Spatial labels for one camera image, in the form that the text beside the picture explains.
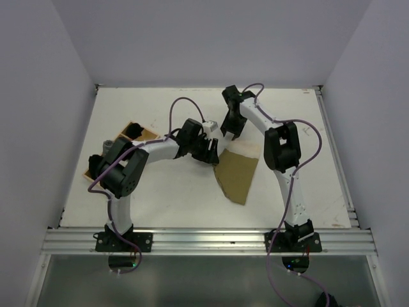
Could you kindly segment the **olive and cream underwear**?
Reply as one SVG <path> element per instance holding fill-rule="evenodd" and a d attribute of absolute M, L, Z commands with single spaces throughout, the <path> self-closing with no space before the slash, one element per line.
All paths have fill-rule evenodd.
<path fill-rule="evenodd" d="M 231 141 L 213 167 L 216 181 L 224 196 L 245 205 L 261 155 L 261 146 L 249 141 Z"/>

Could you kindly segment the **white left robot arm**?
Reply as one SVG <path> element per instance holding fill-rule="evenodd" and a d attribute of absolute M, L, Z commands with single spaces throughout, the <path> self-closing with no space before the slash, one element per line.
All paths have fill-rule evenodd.
<path fill-rule="evenodd" d="M 218 139 L 211 133 L 218 127 L 215 121 L 185 120 L 180 128 L 162 138 L 130 141 L 120 137 L 104 155 L 88 159 L 88 171 L 93 179 L 88 191 L 100 184 L 108 200 L 108 222 L 100 242 L 110 239 L 118 251 L 128 250 L 132 243 L 133 223 L 130 217 L 130 195 L 136 189 L 144 168 L 150 163 L 173 160 L 187 154 L 193 159 L 215 166 L 219 163 Z"/>

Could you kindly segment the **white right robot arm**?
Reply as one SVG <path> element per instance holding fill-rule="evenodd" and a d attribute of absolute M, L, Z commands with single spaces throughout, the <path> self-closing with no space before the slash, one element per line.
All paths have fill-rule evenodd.
<path fill-rule="evenodd" d="M 221 132 L 239 138 L 245 124 L 250 121 L 264 137 L 265 164 L 278 180 L 285 204 L 285 231 L 275 235 L 274 244 L 285 244 L 292 251 L 299 251 L 314 234 L 313 223 L 307 214 L 298 176 L 301 149 L 297 126 L 293 121 L 277 120 L 263 110 L 251 91 L 240 92 L 235 85 L 222 91 L 228 112 L 221 125 Z"/>

